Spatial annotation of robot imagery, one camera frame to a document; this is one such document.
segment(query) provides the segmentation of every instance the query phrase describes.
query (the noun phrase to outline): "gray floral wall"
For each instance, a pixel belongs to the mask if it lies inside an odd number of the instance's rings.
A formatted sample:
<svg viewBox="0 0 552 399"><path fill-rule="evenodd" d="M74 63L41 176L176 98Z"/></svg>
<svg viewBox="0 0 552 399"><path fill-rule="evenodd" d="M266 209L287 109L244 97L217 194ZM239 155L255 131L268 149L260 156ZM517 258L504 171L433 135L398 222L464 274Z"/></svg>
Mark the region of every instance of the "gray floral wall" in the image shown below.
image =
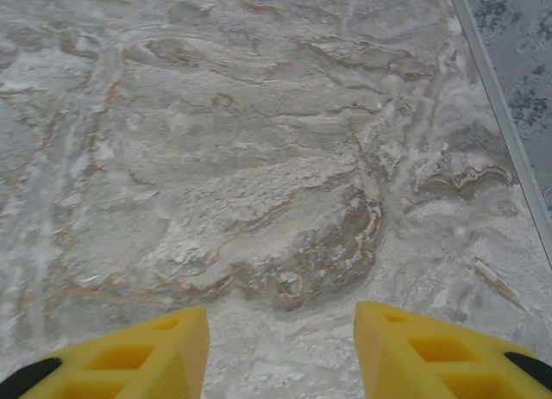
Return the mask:
<svg viewBox="0 0 552 399"><path fill-rule="evenodd" d="M468 0L552 215L552 0Z"/></svg>

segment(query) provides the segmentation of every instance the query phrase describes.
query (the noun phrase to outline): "marble tile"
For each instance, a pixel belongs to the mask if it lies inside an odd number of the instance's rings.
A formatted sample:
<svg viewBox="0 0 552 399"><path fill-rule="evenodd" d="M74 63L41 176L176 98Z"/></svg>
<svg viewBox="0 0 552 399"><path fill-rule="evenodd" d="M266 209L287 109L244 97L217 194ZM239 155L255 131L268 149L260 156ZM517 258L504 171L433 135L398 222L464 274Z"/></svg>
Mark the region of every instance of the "marble tile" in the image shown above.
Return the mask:
<svg viewBox="0 0 552 399"><path fill-rule="evenodd" d="M363 397L354 304L552 358L450 0L0 0L0 376L205 305L205 398Z"/></svg>

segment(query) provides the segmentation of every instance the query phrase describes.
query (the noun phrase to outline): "rectangular hole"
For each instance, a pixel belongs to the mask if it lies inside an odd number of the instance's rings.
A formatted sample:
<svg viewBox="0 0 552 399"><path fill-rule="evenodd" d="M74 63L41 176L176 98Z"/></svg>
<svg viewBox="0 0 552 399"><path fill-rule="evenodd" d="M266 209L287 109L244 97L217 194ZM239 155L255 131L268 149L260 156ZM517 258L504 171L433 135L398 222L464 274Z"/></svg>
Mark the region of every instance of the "rectangular hole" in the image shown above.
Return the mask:
<svg viewBox="0 0 552 399"><path fill-rule="evenodd" d="M139 369L154 349L154 345L111 346L96 356L85 369L102 371Z"/></svg>
<svg viewBox="0 0 552 399"><path fill-rule="evenodd" d="M116 399L123 387L121 383L69 383L51 399Z"/></svg>
<svg viewBox="0 0 552 399"><path fill-rule="evenodd" d="M390 313L386 311L383 316L386 318L387 321L391 323L408 323L410 319L407 319L406 317L403 317L402 315L398 315L396 313Z"/></svg>
<svg viewBox="0 0 552 399"><path fill-rule="evenodd" d="M179 319L172 319L169 321L163 321L152 327L152 330L169 330L175 328L179 324Z"/></svg>
<svg viewBox="0 0 552 399"><path fill-rule="evenodd" d="M441 375L458 399L523 399L509 382L497 374Z"/></svg>
<svg viewBox="0 0 552 399"><path fill-rule="evenodd" d="M413 337L409 343L426 362L469 362L475 354L454 337Z"/></svg>

